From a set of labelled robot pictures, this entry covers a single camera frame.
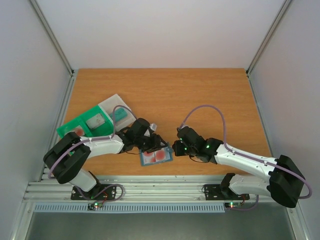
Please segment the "teal card holder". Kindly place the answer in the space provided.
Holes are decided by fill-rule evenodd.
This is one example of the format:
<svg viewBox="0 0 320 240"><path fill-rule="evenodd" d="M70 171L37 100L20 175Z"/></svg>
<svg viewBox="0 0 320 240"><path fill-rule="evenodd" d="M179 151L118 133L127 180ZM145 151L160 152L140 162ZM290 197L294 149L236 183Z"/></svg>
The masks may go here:
<svg viewBox="0 0 320 240"><path fill-rule="evenodd" d="M173 161L173 149L165 147L150 153L141 151L139 153L139 158L142 167L171 162Z"/></svg>

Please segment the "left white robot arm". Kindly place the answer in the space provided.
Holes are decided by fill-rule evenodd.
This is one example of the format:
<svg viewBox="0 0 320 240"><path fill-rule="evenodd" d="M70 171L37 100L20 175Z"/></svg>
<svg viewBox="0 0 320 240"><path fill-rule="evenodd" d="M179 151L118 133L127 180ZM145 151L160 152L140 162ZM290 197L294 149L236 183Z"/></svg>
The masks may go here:
<svg viewBox="0 0 320 240"><path fill-rule="evenodd" d="M74 185L83 198L96 199L104 190L99 180L84 170L85 162L102 155L118 155L133 148L153 153L168 144L143 118L136 119L131 126L100 137L80 137L75 132L67 133L43 157L49 168L48 176L59 184Z"/></svg>

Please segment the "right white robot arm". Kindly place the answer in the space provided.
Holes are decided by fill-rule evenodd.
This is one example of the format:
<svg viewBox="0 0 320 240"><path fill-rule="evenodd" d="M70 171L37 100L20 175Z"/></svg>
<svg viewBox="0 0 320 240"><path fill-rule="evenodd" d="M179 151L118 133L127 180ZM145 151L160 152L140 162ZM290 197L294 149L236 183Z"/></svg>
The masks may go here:
<svg viewBox="0 0 320 240"><path fill-rule="evenodd" d="M220 185L225 198L236 194L266 196L287 208L295 208L301 199L305 177L290 157L249 153L227 146L216 138L204 139L188 126L178 128L177 137L172 146L175 156L188 156L199 163L225 165L251 175L227 174Z"/></svg>

